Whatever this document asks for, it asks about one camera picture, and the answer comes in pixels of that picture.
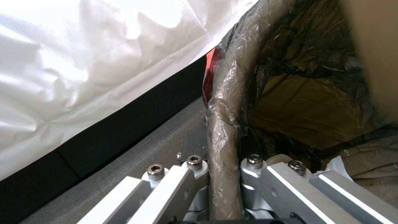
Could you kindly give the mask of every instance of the silver metal bar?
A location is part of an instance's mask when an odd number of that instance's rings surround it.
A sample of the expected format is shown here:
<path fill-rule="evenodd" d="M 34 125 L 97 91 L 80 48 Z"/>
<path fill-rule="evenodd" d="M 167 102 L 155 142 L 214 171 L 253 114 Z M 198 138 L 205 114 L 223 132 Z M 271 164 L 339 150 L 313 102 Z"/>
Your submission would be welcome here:
<path fill-rule="evenodd" d="M 285 163 L 263 167 L 260 183 L 261 195 L 280 218 L 295 213 L 306 223 L 359 223 Z"/>
<path fill-rule="evenodd" d="M 78 224 L 125 223 L 151 193 L 149 182 L 125 177 Z"/>
<path fill-rule="evenodd" d="M 166 224 L 183 220 L 198 190 L 207 186 L 208 181 L 208 172 L 196 179 L 187 167 L 173 166 L 128 224 Z"/>
<path fill-rule="evenodd" d="M 334 171 L 314 175 L 310 183 L 362 223 L 398 223 L 394 207 Z"/>

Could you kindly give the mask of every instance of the metal frame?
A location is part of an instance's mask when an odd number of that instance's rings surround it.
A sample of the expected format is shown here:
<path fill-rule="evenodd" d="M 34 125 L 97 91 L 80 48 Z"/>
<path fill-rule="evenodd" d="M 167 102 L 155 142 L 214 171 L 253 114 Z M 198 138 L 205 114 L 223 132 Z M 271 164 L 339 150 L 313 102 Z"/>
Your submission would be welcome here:
<path fill-rule="evenodd" d="M 187 167 L 173 166 L 128 224 L 167 224 L 183 220 L 198 190 L 209 183 L 207 163 L 203 164 L 207 171 L 196 177 Z"/>
<path fill-rule="evenodd" d="M 149 182 L 125 177 L 78 224 L 120 224 L 126 222 L 149 196 Z"/>

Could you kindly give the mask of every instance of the bolt head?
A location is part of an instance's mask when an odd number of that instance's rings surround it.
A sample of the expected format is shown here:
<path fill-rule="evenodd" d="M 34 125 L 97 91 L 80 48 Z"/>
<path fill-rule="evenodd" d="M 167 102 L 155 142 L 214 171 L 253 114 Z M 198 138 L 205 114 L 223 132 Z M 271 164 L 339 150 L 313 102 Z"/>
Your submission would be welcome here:
<path fill-rule="evenodd" d="M 299 175 L 303 176 L 305 174 L 305 170 L 307 168 L 307 166 L 302 163 L 301 161 L 298 160 L 292 160 L 288 163 L 288 166 L 294 170 L 295 172 L 297 172 Z"/>
<path fill-rule="evenodd" d="M 257 154 L 251 154 L 247 158 L 247 162 L 250 168 L 260 169 L 263 167 L 263 158 Z"/>
<path fill-rule="evenodd" d="M 160 164 L 152 164 L 148 167 L 148 176 L 150 180 L 160 180 L 164 177 L 164 167 Z"/>
<path fill-rule="evenodd" d="M 198 155 L 191 155 L 187 158 L 187 166 L 191 170 L 198 170 L 202 168 L 202 157 Z"/>

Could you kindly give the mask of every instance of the white cloth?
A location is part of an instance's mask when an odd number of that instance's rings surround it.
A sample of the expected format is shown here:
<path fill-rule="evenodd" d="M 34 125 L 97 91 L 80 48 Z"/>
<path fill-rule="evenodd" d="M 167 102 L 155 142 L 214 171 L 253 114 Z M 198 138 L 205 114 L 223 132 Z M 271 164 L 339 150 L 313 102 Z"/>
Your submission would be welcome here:
<path fill-rule="evenodd" d="M 194 62 L 257 0 L 0 3 L 0 180 Z"/>

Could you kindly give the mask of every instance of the gray fabric surface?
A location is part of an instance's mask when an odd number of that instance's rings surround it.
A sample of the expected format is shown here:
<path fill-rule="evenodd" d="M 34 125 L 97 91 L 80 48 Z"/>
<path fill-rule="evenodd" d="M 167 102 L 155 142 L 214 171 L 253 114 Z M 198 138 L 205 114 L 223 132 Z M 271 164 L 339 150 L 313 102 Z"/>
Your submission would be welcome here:
<path fill-rule="evenodd" d="M 197 99 L 119 158 L 23 220 L 22 224 L 75 224 L 126 176 L 141 178 L 149 165 L 177 164 L 185 132 L 203 122 Z"/>

